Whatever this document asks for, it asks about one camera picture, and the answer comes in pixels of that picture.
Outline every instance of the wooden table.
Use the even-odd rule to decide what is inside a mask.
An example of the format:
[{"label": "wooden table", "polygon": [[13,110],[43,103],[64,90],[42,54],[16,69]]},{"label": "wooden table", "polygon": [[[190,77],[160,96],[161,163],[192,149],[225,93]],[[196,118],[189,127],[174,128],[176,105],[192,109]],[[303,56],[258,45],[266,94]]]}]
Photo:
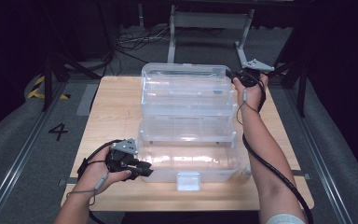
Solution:
[{"label": "wooden table", "polygon": [[[82,141],[77,152],[71,177],[84,158],[96,148],[114,139],[135,138],[142,121],[140,77],[104,77],[89,115]],[[283,128],[275,104],[267,92],[267,101],[261,117],[281,146],[292,170],[300,170],[295,153]],[[241,125],[233,120],[237,131],[236,141],[241,156],[241,168],[224,183],[201,183],[200,191],[177,191],[176,183],[147,183],[141,178],[119,182],[96,197],[90,207],[93,211],[210,211],[259,210],[257,189],[252,177],[241,174],[249,163],[246,148],[241,141]],[[310,208],[314,206],[303,176],[296,176],[299,192]],[[74,185],[67,185],[62,197]]]}]

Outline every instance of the stacked plastic container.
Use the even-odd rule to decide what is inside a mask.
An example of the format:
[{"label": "stacked plastic container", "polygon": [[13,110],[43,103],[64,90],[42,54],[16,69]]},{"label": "stacked plastic container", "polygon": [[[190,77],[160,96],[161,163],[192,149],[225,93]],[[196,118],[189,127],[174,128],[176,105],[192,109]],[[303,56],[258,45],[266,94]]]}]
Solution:
[{"label": "stacked plastic container", "polygon": [[181,180],[224,182],[238,171],[232,125],[237,105],[226,71],[221,65],[166,63],[143,68],[138,159],[155,170],[144,181],[178,182],[179,188]]}]

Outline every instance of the forearm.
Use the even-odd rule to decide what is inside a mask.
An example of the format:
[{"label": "forearm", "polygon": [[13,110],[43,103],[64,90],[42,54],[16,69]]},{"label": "forearm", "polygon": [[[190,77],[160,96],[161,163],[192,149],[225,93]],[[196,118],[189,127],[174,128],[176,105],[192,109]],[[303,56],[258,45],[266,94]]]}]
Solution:
[{"label": "forearm", "polygon": [[[293,184],[295,184],[287,159],[280,146],[265,126],[263,120],[247,105],[243,106],[241,114],[243,117],[243,133],[252,150],[265,161],[272,164],[281,173],[287,176]],[[276,176],[263,164],[257,161],[256,158],[250,156],[250,161],[256,181],[268,182],[268,188],[284,186],[282,181],[276,178]]]},{"label": "forearm", "polygon": [[59,223],[88,223],[90,196],[87,193],[71,194],[54,220]]},{"label": "forearm", "polygon": [[[252,150],[296,185],[286,157],[262,119],[246,107],[241,109],[241,114],[244,136]],[[262,222],[280,213],[295,215],[304,220],[296,196],[290,189],[251,154],[249,159],[259,194]]]}]

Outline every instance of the motion capture controller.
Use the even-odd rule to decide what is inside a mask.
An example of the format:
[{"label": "motion capture controller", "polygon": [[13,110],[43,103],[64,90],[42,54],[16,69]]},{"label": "motion capture controller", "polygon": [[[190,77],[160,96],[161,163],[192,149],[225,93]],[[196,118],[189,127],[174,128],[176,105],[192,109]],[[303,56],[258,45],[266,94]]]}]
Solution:
[{"label": "motion capture controller", "polygon": [[[244,67],[240,70],[240,72],[226,71],[226,76],[231,79],[231,83],[234,83],[234,77],[237,77],[244,87],[253,87],[255,85],[259,85],[261,89],[261,99],[257,111],[260,112],[261,107],[263,107],[264,102],[266,102],[266,91],[264,90],[264,87],[260,84],[260,70]],[[243,101],[246,102],[246,100],[247,90],[243,92]]]},{"label": "motion capture controller", "polygon": [[105,159],[109,172],[130,170],[131,175],[123,181],[134,180],[139,175],[150,176],[153,173],[150,169],[151,164],[135,159],[136,154],[138,154],[138,149],[133,138],[113,143]]}]

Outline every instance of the black cable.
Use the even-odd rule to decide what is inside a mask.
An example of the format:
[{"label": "black cable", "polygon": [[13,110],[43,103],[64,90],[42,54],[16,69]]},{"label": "black cable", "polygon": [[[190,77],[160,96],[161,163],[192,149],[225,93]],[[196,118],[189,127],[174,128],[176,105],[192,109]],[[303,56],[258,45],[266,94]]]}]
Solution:
[{"label": "black cable", "polygon": [[104,224],[104,222],[102,222],[100,219],[98,219],[96,216],[94,216],[94,214],[91,212],[91,210],[89,210],[89,217],[96,223],[98,224]]},{"label": "black cable", "polygon": [[260,161],[264,166],[266,166],[273,174],[275,174],[277,177],[280,178],[280,180],[286,185],[287,188],[289,188],[293,194],[295,194],[298,201],[301,203],[301,205],[304,208],[304,212],[307,215],[308,223],[313,223],[313,217],[312,213],[310,212],[310,208],[307,205],[307,202],[305,202],[304,198],[301,196],[301,194],[298,192],[297,188],[290,182],[290,180],[287,179],[286,176],[284,176],[279,170],[277,170],[274,166],[269,164],[267,161],[265,161],[263,158],[261,158],[250,146],[249,143],[246,141],[245,134],[242,135],[242,142],[245,145],[245,147],[248,149],[249,153],[252,154],[258,161]]}]

